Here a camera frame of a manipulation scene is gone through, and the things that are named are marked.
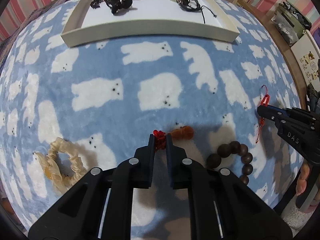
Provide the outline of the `person hand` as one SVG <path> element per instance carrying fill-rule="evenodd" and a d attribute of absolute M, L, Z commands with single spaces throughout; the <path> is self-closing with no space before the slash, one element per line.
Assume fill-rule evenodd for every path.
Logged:
<path fill-rule="evenodd" d="M 297 180 L 296 196 L 300 196 L 306 190 L 307 179 L 310 175 L 310 171 L 311 171 L 311 167 L 309 163 L 306 160 L 303 161 L 300 168 L 300 175 Z"/>

